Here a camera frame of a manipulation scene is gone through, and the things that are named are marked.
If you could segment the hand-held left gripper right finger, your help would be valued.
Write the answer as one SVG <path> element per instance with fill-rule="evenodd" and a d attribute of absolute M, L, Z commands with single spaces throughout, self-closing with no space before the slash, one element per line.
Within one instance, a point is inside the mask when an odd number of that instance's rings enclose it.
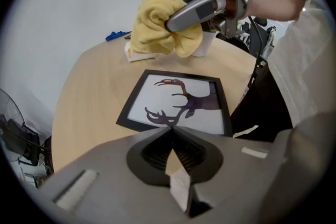
<path fill-rule="evenodd" d="M 335 156 L 335 115 L 321 113 L 273 143 L 230 138 L 224 163 L 195 184 L 194 216 L 177 224 L 315 224 Z"/>

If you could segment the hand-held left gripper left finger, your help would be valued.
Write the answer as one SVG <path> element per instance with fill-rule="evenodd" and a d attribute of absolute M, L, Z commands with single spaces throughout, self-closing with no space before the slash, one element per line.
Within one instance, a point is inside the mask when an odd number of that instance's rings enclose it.
<path fill-rule="evenodd" d="M 100 144 L 35 191 L 38 207 L 57 224 L 182 224 L 189 220 L 167 187 L 139 180 L 127 166 L 137 142 L 159 128 Z"/>

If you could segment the yellow cloth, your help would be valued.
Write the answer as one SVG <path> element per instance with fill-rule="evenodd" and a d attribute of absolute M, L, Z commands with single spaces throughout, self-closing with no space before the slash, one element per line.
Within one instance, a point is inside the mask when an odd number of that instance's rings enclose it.
<path fill-rule="evenodd" d="M 190 56 L 201 44 L 201 24 L 169 32 L 165 23 L 181 8 L 183 0 L 142 0 L 131 31 L 130 50 L 140 54 L 165 54 L 175 51 L 181 58 Z"/>

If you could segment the black deer picture frame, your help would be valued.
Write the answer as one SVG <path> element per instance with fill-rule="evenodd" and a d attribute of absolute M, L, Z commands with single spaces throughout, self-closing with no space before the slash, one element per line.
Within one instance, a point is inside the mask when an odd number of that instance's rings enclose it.
<path fill-rule="evenodd" d="M 145 70 L 116 123 L 138 132 L 179 126 L 233 136 L 220 79 L 180 72 Z"/>

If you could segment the person's right forearm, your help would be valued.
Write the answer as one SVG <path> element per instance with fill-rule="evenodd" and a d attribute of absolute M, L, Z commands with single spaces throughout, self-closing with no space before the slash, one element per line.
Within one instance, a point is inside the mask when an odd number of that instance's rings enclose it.
<path fill-rule="evenodd" d="M 307 0 L 249 0 L 245 17 L 280 22 L 297 20 Z"/>

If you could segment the green potted plant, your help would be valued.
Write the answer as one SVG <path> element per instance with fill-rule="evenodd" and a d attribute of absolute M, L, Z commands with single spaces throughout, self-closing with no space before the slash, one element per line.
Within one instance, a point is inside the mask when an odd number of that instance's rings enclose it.
<path fill-rule="evenodd" d="M 205 57 L 217 33 L 204 31 L 203 39 L 198 48 L 192 53 L 194 57 Z"/>

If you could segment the white box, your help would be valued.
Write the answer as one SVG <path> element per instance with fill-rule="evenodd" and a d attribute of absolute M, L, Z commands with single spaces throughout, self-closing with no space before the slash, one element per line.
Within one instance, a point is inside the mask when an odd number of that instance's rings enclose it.
<path fill-rule="evenodd" d="M 141 54 L 141 53 L 136 53 L 131 50 L 131 44 L 130 42 L 126 42 L 125 47 L 124 47 L 124 52 L 125 56 L 128 60 L 128 62 L 136 62 L 136 61 L 141 61 L 141 60 L 147 60 L 147 59 L 155 59 L 156 54 Z"/>

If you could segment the person's black trousers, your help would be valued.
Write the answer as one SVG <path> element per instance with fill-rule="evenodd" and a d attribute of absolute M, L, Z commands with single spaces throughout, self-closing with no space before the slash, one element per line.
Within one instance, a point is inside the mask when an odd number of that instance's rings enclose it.
<path fill-rule="evenodd" d="M 285 101 L 268 65 L 262 67 L 230 120 L 233 133 L 258 126 L 241 135 L 247 140 L 273 142 L 279 132 L 292 128 Z"/>

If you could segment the black floor fan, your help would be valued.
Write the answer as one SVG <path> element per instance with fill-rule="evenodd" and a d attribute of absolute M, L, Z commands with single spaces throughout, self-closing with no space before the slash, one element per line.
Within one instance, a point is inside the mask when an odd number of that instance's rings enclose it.
<path fill-rule="evenodd" d="M 43 165 L 47 175 L 54 172 L 51 155 L 51 138 L 40 143 L 39 135 L 25 124 L 7 120 L 0 114 L 0 141 L 10 153 L 17 155 L 19 163 L 38 166 Z"/>

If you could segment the blue cloth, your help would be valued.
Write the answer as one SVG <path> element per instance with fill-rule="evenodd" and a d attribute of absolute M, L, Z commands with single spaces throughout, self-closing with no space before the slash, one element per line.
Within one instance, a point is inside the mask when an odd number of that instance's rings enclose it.
<path fill-rule="evenodd" d="M 106 41 L 112 41 L 112 40 L 118 39 L 120 37 L 125 37 L 125 36 L 130 35 L 130 34 L 131 34 L 130 31 L 119 31 L 119 32 L 113 31 L 109 36 L 107 36 L 105 38 L 105 40 Z"/>

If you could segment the person's light grey shirt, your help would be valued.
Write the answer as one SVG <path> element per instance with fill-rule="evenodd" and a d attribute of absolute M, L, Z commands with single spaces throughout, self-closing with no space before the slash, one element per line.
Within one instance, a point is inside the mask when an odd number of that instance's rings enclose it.
<path fill-rule="evenodd" d="M 268 58 L 292 125 L 336 111 L 336 22 L 325 0 L 307 0 Z"/>

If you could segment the black standing fan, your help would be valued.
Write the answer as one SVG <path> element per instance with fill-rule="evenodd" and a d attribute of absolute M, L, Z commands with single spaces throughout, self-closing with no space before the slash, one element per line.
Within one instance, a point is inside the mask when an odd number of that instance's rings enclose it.
<path fill-rule="evenodd" d="M 9 162 L 16 162 L 26 150 L 23 117 L 13 99 L 0 89 L 0 147 Z"/>

